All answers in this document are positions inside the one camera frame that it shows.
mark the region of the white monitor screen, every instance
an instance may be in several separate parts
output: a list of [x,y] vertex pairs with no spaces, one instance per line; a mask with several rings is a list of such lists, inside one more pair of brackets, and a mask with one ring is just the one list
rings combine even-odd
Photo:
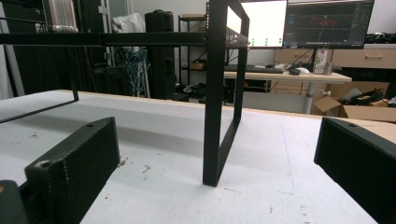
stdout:
[[281,49],[287,0],[241,0],[250,18],[248,40],[253,49]]

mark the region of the black metal frame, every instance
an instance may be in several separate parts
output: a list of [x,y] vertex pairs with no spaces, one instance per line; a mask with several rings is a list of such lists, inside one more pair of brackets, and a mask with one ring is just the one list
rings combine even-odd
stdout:
[[[242,116],[243,82],[248,60],[249,18],[238,0],[210,0],[209,7],[210,24],[206,33],[6,34],[0,35],[0,44],[64,47],[207,47],[203,182],[205,185],[215,187],[219,183],[221,172],[224,168]],[[241,34],[227,28],[228,7],[230,7],[242,21]],[[226,49],[239,49],[238,71],[235,80],[233,121],[224,139],[220,142],[224,58]],[[75,97],[74,101],[40,109],[11,119],[0,120],[0,122],[18,119],[76,102],[78,100],[78,93],[76,82],[72,75],[71,83]]]

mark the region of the box on shelf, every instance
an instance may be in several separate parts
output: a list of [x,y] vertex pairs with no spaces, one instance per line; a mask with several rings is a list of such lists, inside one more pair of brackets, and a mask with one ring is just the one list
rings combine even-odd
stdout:
[[386,121],[396,123],[396,108],[386,106],[386,101],[379,101],[364,105],[341,105],[338,100],[345,96],[352,89],[361,92],[372,91],[374,89],[384,90],[388,88],[387,82],[350,82],[344,85],[331,85],[332,96],[327,96],[314,102],[314,105],[326,116],[368,119],[376,121]]

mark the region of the dark monitor screen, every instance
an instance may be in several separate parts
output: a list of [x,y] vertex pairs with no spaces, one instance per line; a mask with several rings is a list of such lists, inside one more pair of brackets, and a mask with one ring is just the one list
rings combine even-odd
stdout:
[[288,0],[241,0],[249,19],[252,49],[282,49]]
[[374,0],[288,5],[284,48],[362,49]]

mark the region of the wooden desk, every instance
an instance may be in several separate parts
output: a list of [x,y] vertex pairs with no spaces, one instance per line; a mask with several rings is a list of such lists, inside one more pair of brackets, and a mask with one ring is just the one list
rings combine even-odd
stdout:
[[[79,96],[0,124],[0,179],[23,183],[31,161],[87,122],[115,117],[124,165],[82,223],[375,223],[314,164],[320,117],[244,109],[219,185],[211,188],[202,184],[204,105]],[[51,91],[0,101],[0,116],[69,97]],[[222,136],[232,117],[224,106]]]
[[[224,72],[224,78],[235,78],[235,72]],[[329,76],[318,74],[300,74],[299,76],[289,75],[289,72],[283,74],[271,73],[246,73],[245,79],[253,80],[277,80],[277,81],[292,81],[292,82],[308,82],[308,91],[304,98],[304,113],[309,114],[312,105],[312,98],[314,94],[315,83],[328,84],[343,84],[352,81],[352,78],[342,76],[338,73],[332,73]]]

